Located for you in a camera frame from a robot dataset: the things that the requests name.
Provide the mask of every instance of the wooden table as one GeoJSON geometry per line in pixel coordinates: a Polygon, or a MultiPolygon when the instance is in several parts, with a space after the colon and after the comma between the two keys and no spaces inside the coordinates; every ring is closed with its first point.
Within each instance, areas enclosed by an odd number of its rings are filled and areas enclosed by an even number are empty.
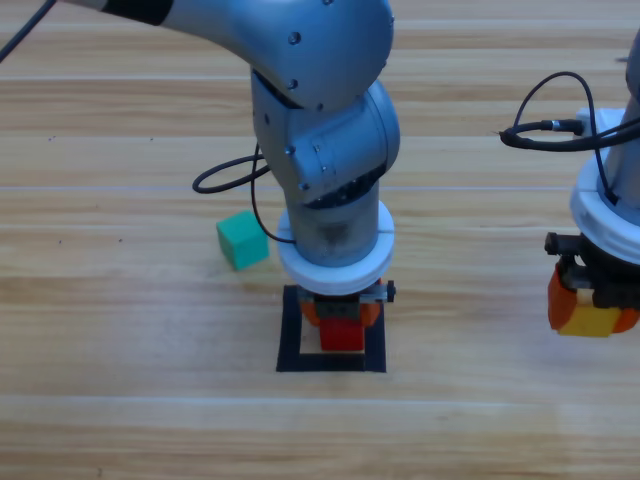
{"type": "MultiPolygon", "coordinates": [[[[39,3],[1,0],[0,40],[39,3]]],[[[575,232],[589,155],[492,133],[558,70],[623,107],[614,59],[640,4],[393,4],[387,374],[276,373],[290,280],[273,245],[242,273],[219,251],[215,223],[250,208],[246,190],[190,189],[252,152],[242,61],[58,5],[0,66],[0,478],[640,478],[638,331],[565,338],[546,318],[544,237],[575,232]]],[[[532,120],[585,105],[570,80],[537,98],[532,120]]],[[[259,181],[271,228],[275,185],[259,181]]]]}

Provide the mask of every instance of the cable connector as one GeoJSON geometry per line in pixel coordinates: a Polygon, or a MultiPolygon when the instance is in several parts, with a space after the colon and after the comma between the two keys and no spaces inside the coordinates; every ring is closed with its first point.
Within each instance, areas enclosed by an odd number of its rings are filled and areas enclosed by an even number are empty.
{"type": "Polygon", "coordinates": [[[578,137],[584,134],[584,123],[581,120],[572,118],[568,120],[552,120],[551,123],[554,132],[571,132],[578,137]]]}

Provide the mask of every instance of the screw hole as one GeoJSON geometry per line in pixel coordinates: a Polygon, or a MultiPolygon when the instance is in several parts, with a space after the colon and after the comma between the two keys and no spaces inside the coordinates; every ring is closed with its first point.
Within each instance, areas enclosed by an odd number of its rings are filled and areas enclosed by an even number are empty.
{"type": "Polygon", "coordinates": [[[300,35],[300,32],[293,32],[291,35],[289,35],[289,43],[291,45],[299,44],[300,40],[302,40],[302,35],[300,35]]]}

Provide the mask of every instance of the yellow block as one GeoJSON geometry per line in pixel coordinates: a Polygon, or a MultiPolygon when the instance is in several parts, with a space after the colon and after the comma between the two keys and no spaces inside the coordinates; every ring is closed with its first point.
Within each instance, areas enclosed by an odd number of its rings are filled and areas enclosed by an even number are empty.
{"type": "Polygon", "coordinates": [[[576,337],[609,337],[621,313],[619,308],[602,309],[593,305],[579,305],[558,333],[576,337]]]}

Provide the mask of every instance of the white ring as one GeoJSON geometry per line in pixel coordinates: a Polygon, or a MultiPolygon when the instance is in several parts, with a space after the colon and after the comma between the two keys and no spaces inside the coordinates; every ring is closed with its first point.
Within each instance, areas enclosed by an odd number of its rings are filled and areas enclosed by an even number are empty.
{"type": "MultiPolygon", "coordinates": [[[[369,255],[346,267],[323,267],[300,255],[295,245],[278,243],[280,261],[289,276],[302,288],[319,295],[350,295],[377,282],[389,269],[393,258],[395,227],[387,207],[378,209],[378,241],[369,255]]],[[[289,238],[289,214],[280,217],[278,236],[289,238]]]]}
{"type": "Polygon", "coordinates": [[[571,212],[580,231],[598,248],[620,260],[640,265],[640,227],[611,210],[598,192],[595,157],[585,164],[571,195],[571,212]]]}

